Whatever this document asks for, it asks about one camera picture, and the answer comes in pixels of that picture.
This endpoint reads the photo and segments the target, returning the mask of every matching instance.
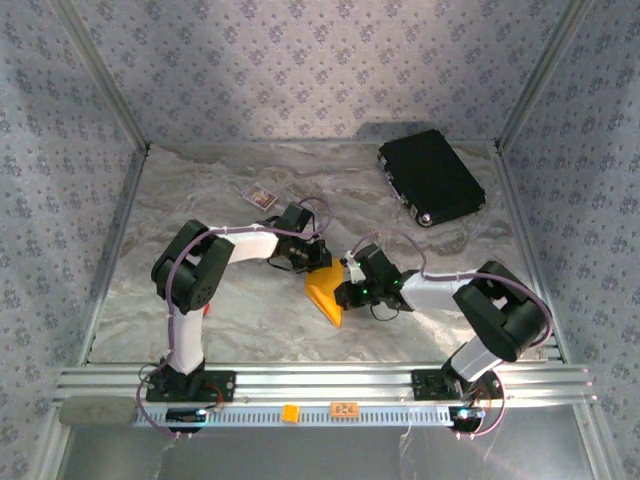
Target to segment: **aluminum rail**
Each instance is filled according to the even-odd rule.
[[[133,397],[140,383],[141,367],[101,365],[62,370],[54,402],[75,396]],[[361,405],[460,405],[459,401],[413,399],[411,371],[440,367],[418,363],[271,364],[211,365],[207,370],[236,372],[233,407],[284,403],[322,406],[335,401],[355,401]],[[520,362],[504,365],[499,372],[509,408],[590,404],[597,400],[585,366]]]

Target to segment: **yellow object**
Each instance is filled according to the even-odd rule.
[[[300,419],[300,407],[298,405],[285,405],[282,409],[282,421],[298,423]]]
[[[333,259],[331,267],[321,268],[307,274],[304,291],[336,327],[342,325],[342,307],[336,303],[333,292],[343,279],[340,260]]]

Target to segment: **playing card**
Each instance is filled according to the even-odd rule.
[[[269,210],[269,207],[278,199],[275,193],[265,190],[257,183],[254,183],[242,198],[264,211]]]

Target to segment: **floor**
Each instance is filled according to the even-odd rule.
[[[460,146],[456,152],[486,190],[487,206],[422,229],[399,205],[378,169],[377,145],[153,146],[89,360],[149,362],[164,354],[165,304],[155,294],[150,271],[185,221],[246,225],[309,195],[331,204],[334,220],[325,238],[335,256],[367,232],[394,226],[414,236],[433,273],[469,270],[496,259],[523,275],[490,156],[477,146]],[[266,213],[242,199],[255,182],[279,197]],[[317,213],[322,219],[321,207]],[[418,254],[403,238],[381,236],[378,243],[401,270],[419,266]],[[349,311],[338,329],[305,296],[301,275],[258,261],[227,268],[203,327],[207,361],[222,363],[442,361],[472,335],[460,313],[438,310],[402,313],[387,323],[374,320],[368,309]]]

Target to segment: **black case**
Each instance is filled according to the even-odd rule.
[[[486,203],[482,187],[437,130],[385,143],[378,160],[421,227],[477,212]]]

